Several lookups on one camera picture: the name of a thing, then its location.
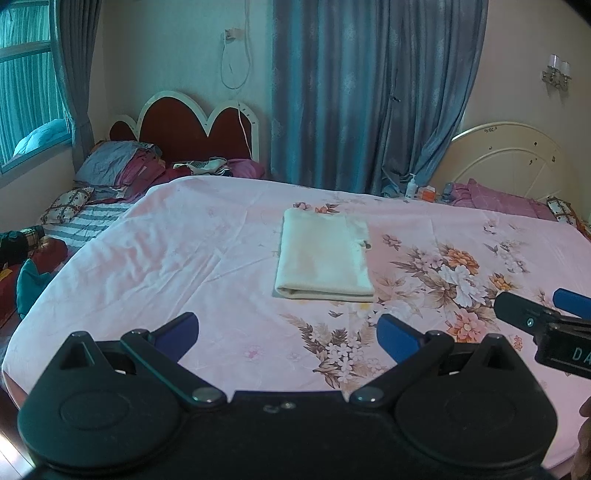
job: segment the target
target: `folded white towel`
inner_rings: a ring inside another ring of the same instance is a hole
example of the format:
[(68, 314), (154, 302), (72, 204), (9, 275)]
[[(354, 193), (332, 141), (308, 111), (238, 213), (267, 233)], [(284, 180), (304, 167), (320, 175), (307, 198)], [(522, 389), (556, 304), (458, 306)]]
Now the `folded white towel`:
[(275, 289), (289, 299), (372, 301), (367, 242), (362, 220), (286, 210)]

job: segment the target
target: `striped sheet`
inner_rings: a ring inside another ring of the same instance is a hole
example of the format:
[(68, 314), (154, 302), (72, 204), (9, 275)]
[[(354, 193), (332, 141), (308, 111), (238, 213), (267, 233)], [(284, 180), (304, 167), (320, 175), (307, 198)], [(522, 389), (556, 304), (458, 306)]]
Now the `striped sheet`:
[(63, 240), (71, 254), (99, 236), (131, 207), (131, 203), (87, 205), (68, 223), (43, 225), (47, 236)]

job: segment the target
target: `white headboard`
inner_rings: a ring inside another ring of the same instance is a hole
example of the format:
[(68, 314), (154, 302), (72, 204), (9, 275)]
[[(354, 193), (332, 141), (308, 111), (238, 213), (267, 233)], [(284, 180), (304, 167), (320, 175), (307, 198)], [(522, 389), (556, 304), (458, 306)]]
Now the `white headboard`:
[(542, 200), (556, 195), (579, 205), (579, 182), (547, 135), (516, 122), (496, 122), (456, 136), (430, 184), (443, 190), (448, 181), (473, 178), (491, 189)]

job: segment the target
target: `wooden floor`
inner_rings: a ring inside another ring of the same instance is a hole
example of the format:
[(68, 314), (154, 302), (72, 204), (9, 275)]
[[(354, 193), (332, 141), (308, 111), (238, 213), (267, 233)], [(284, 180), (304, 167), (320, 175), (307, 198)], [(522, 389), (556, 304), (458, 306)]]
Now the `wooden floor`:
[(0, 479), (19, 480), (33, 468), (17, 430), (17, 408), (0, 388)]

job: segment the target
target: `bed headboard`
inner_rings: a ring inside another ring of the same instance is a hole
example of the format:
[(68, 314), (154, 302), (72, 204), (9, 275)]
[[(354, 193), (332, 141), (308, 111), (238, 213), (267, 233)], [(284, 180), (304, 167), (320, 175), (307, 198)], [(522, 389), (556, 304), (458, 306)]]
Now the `bed headboard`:
[(116, 117), (109, 139), (158, 145), (167, 163), (210, 157), (258, 162), (258, 127), (256, 115), (242, 102), (224, 102), (208, 117), (191, 97), (168, 90), (146, 102), (137, 123), (128, 115)]
[(580, 205), (579, 182), (558, 144), (525, 124), (479, 125), (454, 137), (430, 184), (441, 192), (448, 181), (470, 178), (513, 195)]

